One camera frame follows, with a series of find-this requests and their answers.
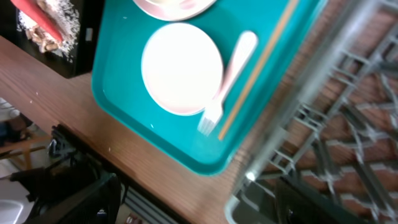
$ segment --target round plate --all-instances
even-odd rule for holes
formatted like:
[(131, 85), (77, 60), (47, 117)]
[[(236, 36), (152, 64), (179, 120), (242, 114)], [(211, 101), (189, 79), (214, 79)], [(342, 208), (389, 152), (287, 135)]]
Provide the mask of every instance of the round plate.
[(181, 21), (196, 16), (216, 0), (133, 0), (148, 15), (164, 21)]
[(185, 23), (168, 24), (150, 37), (141, 69), (150, 96), (177, 115), (199, 113), (223, 78), (217, 46), (201, 29)]

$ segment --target person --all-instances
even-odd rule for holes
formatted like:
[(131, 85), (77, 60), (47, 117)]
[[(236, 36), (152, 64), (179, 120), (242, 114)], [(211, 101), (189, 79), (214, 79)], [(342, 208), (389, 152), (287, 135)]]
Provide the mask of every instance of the person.
[(29, 137), (25, 131), (32, 125), (32, 121), (22, 113), (19, 116), (7, 121), (0, 121), (0, 147), (23, 141)]

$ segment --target black container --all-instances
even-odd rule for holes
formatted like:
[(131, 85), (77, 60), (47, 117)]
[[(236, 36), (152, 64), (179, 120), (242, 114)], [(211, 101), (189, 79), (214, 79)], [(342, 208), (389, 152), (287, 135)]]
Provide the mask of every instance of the black container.
[(10, 0), (1, 1), (0, 35), (65, 78), (90, 72), (93, 68), (104, 0), (70, 0), (70, 2), (79, 12), (80, 22), (78, 45), (69, 53), (72, 62), (51, 52), (40, 53), (37, 44), (28, 40), (24, 31), (17, 31), (18, 10)]

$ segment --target fork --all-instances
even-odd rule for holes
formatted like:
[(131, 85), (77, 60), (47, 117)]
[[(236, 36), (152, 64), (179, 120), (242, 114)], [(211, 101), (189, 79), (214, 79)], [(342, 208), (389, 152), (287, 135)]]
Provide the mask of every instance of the fork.
[(242, 72), (258, 43), (257, 35), (251, 31), (244, 31), (235, 45), (228, 67), (225, 71), (225, 80), (218, 94), (206, 106), (199, 125), (199, 132), (208, 136), (214, 130), (223, 116), (223, 102)]

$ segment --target chopstick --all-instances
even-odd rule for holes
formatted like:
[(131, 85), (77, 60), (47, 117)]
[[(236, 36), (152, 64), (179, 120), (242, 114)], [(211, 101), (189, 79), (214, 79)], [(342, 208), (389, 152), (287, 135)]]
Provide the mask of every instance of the chopstick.
[(221, 129), (218, 139), (221, 141), (224, 139), (226, 133), (228, 132), (229, 128), (231, 127), (233, 121), (235, 120), (236, 115), (238, 114), (239, 110), (241, 109), (244, 101), (248, 97), (248, 94), (250, 93), (251, 88), (253, 87), (254, 83), (256, 82), (261, 70), (264, 68), (266, 62), (268, 61), (269, 56), (271, 55), (276, 43), (278, 42), (280, 35), (285, 29), (285, 26), (287, 25), (289, 19), (291, 18), (295, 8), (297, 7), (297, 4), (299, 3), (299, 0), (290, 0), (288, 5), (286, 6), (283, 14), (281, 15), (279, 22), (274, 29), (274, 32), (272, 33), (271, 38), (269, 39), (266, 47), (264, 48), (263, 52), (261, 53), (261, 56), (259, 60), (257, 61), (256, 66), (254, 66), (254, 69), (252, 73), (250, 74), (249, 80), (246, 82), (242, 93), (239, 95), (238, 100), (236, 101), (234, 107), (232, 108), (232, 111), (230, 112), (223, 128)]

